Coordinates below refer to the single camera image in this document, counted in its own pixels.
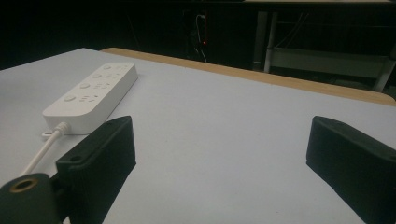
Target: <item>power cord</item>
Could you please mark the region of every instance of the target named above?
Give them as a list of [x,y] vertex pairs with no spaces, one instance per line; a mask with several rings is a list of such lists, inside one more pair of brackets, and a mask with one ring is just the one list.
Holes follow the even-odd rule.
[[49,139],[47,139],[46,143],[44,146],[35,154],[33,159],[30,161],[30,163],[26,166],[26,168],[22,171],[20,176],[23,175],[29,175],[33,169],[37,166],[38,162],[43,158],[43,156],[46,154],[46,152],[50,149],[52,144],[60,137],[62,137],[65,133],[67,133],[70,129],[70,125],[66,122],[61,122],[59,123],[54,129],[52,134],[49,136]]
[[[200,35],[200,32],[199,32],[198,18],[204,19],[205,16],[204,16],[204,15],[197,15],[197,16],[195,17],[195,25],[196,25],[196,27],[197,27],[198,42],[199,42],[199,44],[201,45],[201,35]],[[204,57],[204,61],[207,63],[207,60],[206,60],[206,56],[205,56],[205,54],[204,54],[204,51],[203,51],[201,48],[200,48],[200,51],[201,51],[202,56]]]
[[309,16],[309,13],[307,13],[306,15],[304,15],[304,13],[301,13],[299,19],[294,24],[293,28],[290,30],[290,32],[281,41],[279,41],[279,43],[277,43],[275,45],[275,48],[278,48],[281,44],[283,44],[283,42],[285,42],[291,36],[291,39],[290,39],[289,43],[285,47],[285,48],[287,48],[289,46],[289,44],[291,43],[291,41],[293,40],[293,38],[299,32],[300,28],[302,27],[302,25],[304,24],[304,22],[308,18],[308,16]]

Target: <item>power strip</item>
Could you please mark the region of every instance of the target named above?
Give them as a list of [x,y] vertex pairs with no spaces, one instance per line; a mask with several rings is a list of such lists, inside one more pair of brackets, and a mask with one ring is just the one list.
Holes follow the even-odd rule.
[[66,134],[89,134],[106,121],[134,85],[134,63],[105,63],[43,111],[48,126],[66,122]]

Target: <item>white table surface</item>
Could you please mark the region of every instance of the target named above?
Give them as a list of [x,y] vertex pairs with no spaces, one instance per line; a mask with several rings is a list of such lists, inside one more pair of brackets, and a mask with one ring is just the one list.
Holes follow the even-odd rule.
[[[43,146],[42,111],[103,63],[138,80],[108,119],[130,115],[136,167],[105,223],[362,223],[306,164],[312,118],[396,148],[396,107],[78,49],[0,71],[0,184]],[[35,172],[84,138],[64,136]]]

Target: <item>cable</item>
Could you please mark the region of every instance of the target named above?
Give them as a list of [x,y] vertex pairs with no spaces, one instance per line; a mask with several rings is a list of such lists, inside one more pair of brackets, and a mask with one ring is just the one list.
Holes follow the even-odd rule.
[[33,171],[33,169],[35,169],[35,166],[38,164],[38,162],[43,158],[44,154],[46,154],[46,152],[50,149],[55,140],[63,136],[69,129],[70,126],[66,122],[61,122],[60,124],[58,124],[53,129],[53,133],[50,135],[44,146],[38,151],[37,154],[35,154],[29,165],[26,166],[20,176],[29,175]]
[[304,22],[306,21],[306,18],[308,18],[309,13],[307,13],[305,15],[305,17],[303,18],[303,20],[300,22],[298,28],[296,29],[296,31],[294,32],[293,36],[291,37],[291,39],[289,40],[289,43],[285,46],[285,48],[288,48],[291,41],[293,41],[294,37],[298,34],[298,32],[300,31],[301,27],[303,26]]
[[292,35],[294,33],[294,31],[296,31],[296,29],[298,30],[298,27],[300,25],[300,22],[301,22],[301,19],[303,17],[303,14],[304,13],[300,14],[300,17],[298,18],[297,22],[294,24],[293,28],[290,30],[290,32],[281,41],[279,41],[278,44],[275,45],[275,48],[279,47],[286,39],[288,39],[288,37],[290,35]]
[[139,45],[139,41],[137,40],[137,37],[136,37],[136,32],[134,31],[134,26],[132,25],[132,22],[131,22],[131,18],[129,17],[127,12],[125,12],[125,14],[126,14],[126,17],[128,19],[129,26],[131,27],[131,30],[132,30],[132,33],[133,33],[133,36],[134,36],[134,41],[136,42],[136,45],[137,45],[137,49],[141,50],[140,49],[140,45]]
[[207,63],[207,61],[206,61],[206,56],[205,56],[205,54],[204,54],[204,52],[201,50],[201,53],[202,53],[202,56],[204,56],[204,60],[205,60],[205,62]]
[[[198,26],[198,17],[204,18],[205,16],[204,16],[204,15],[197,15],[197,16],[195,17],[195,24],[196,24],[196,26],[197,26],[197,34],[198,34],[198,43],[201,44],[201,36],[200,36],[200,34],[199,34],[199,26]],[[201,49],[200,49],[200,51],[201,51],[202,56],[204,57],[205,62],[207,63],[207,60],[206,60],[206,56],[205,56],[205,54],[204,54],[204,51],[201,50]]]

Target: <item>wooden table edge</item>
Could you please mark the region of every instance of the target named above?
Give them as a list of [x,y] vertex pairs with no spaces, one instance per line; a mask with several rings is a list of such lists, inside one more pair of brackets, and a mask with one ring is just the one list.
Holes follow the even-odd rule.
[[140,52],[130,49],[107,48],[107,49],[102,49],[101,51],[106,53],[136,58],[136,59],[152,61],[156,63],[167,63],[182,67],[199,69],[212,73],[218,73],[231,77],[240,77],[240,78],[260,81],[282,87],[294,88],[303,91],[312,91],[312,92],[323,93],[332,96],[339,96],[339,97],[344,97],[353,100],[360,100],[375,104],[396,106],[396,101],[392,97],[382,92],[365,91],[365,90],[353,89],[349,87],[335,86],[331,84],[308,81],[293,77],[282,77],[282,76],[277,76],[262,72],[232,68],[232,67],[227,67],[213,63],[200,63],[196,61],[173,58],[173,57]]

